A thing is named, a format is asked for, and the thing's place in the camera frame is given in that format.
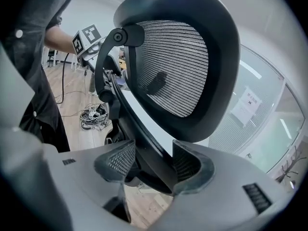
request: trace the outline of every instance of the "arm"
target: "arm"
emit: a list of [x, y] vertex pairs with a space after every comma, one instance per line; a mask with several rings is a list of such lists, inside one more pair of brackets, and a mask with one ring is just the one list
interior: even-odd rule
[[46, 31], [44, 43], [51, 49], [75, 54], [73, 37], [62, 31], [58, 25]]

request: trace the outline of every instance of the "black shirt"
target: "black shirt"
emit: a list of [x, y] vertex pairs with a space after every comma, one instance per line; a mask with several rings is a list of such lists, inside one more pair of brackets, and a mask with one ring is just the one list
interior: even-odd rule
[[[3, 40], [6, 52], [35, 95], [29, 104], [20, 127], [43, 141], [41, 125], [54, 131], [61, 120], [55, 98], [41, 66], [46, 30], [61, 22], [60, 15], [70, 0], [26, 0], [20, 10], [15, 28]], [[16, 32], [22, 31], [20, 38]]]

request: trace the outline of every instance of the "vent grille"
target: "vent grille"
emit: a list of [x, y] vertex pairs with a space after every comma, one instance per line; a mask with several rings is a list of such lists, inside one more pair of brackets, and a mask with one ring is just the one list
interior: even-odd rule
[[145, 33], [140, 46], [139, 91], [172, 114], [189, 116], [207, 77], [208, 54], [202, 37], [190, 25], [176, 21], [147, 21], [139, 25]]
[[271, 206], [271, 202], [257, 184], [245, 185], [243, 188], [259, 214]]
[[70, 158], [70, 159], [62, 160], [62, 162], [64, 165], [68, 165], [68, 164], [76, 162], [76, 160], [73, 158]]

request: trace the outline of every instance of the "person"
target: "person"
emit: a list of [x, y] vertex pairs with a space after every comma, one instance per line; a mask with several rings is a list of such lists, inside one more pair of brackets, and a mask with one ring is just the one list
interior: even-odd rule
[[20, 128], [36, 135], [58, 152], [70, 151], [63, 121], [45, 72], [42, 49], [75, 54], [72, 39], [59, 28], [61, 13], [71, 0], [24, 0], [2, 44], [24, 80], [35, 92]]

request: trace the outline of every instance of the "mesh panel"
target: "mesh panel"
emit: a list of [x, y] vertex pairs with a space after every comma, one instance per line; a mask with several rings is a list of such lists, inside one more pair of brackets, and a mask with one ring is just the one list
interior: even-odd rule
[[138, 87], [155, 103], [180, 117], [190, 115], [202, 94], [208, 69], [206, 45], [188, 24], [139, 23], [145, 32]]
[[195, 156], [178, 146], [174, 147], [173, 165], [177, 172], [178, 182], [194, 176], [201, 168], [200, 161]]
[[135, 145], [121, 150], [117, 154], [111, 156], [108, 160], [108, 166], [115, 169], [120, 174], [126, 176], [135, 161]]

